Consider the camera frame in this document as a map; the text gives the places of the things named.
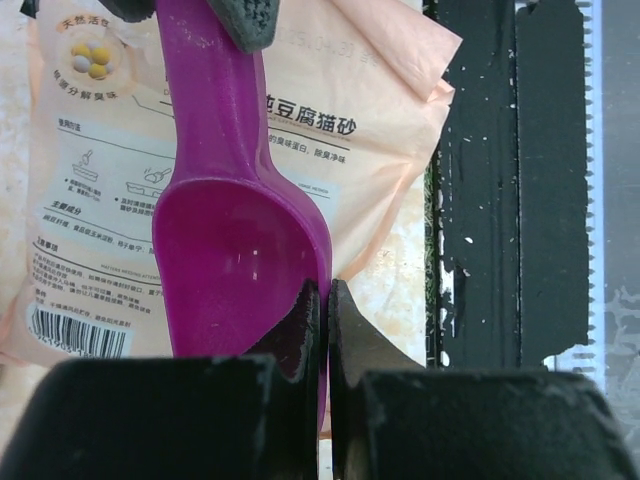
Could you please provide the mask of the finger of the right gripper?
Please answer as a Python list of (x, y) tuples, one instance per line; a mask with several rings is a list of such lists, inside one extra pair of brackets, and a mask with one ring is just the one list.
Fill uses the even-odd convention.
[(208, 4), (240, 51), (255, 53), (273, 43), (279, 0), (209, 0)]

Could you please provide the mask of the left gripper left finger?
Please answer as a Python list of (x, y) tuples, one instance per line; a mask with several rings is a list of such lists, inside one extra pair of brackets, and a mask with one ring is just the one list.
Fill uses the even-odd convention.
[(306, 280), (291, 310), (251, 349), (274, 360), (264, 417), (265, 479), (318, 477), (320, 298)]

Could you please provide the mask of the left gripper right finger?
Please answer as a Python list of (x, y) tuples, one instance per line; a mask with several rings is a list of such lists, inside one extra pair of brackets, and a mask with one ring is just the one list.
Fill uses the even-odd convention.
[(343, 280), (332, 281), (328, 303), (328, 380), (331, 407), (332, 467), (346, 477), (348, 391), (369, 370), (423, 370), (360, 312)]

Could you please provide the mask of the purple plastic scoop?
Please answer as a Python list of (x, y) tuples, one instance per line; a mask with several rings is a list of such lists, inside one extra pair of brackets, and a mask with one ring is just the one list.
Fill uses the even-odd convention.
[(177, 136), (152, 223), (172, 351), (248, 354), (304, 281), (325, 285), (328, 232), (272, 162), (261, 54), (240, 51), (206, 1), (156, 13)]

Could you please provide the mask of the beige cat litter bag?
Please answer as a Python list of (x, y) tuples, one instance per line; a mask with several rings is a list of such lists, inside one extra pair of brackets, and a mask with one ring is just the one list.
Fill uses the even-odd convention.
[[(176, 135), (157, 23), (45, 1), (26, 34), (27, 191), (1, 196), (1, 360), (168, 355), (151, 219)], [(284, 1), (264, 53), (274, 165), (321, 210), (333, 276), (419, 363), (422, 175), (459, 45), (413, 1)]]

